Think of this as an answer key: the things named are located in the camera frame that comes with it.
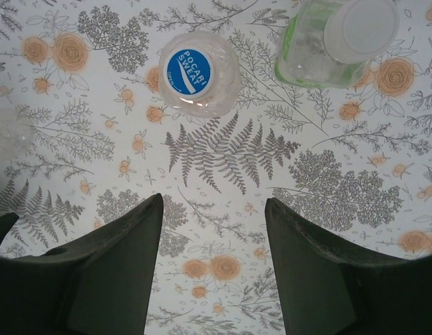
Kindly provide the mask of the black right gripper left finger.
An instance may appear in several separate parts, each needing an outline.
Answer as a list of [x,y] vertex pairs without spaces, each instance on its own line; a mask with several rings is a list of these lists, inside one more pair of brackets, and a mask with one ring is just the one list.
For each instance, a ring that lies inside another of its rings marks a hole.
[[156,194],[42,255],[0,256],[0,334],[142,334],[162,223]]

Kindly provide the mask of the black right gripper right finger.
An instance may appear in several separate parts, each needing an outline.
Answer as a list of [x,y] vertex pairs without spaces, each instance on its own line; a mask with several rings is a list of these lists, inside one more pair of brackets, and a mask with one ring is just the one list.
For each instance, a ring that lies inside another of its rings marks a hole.
[[265,218],[288,334],[432,334],[432,255],[372,251],[276,198]]

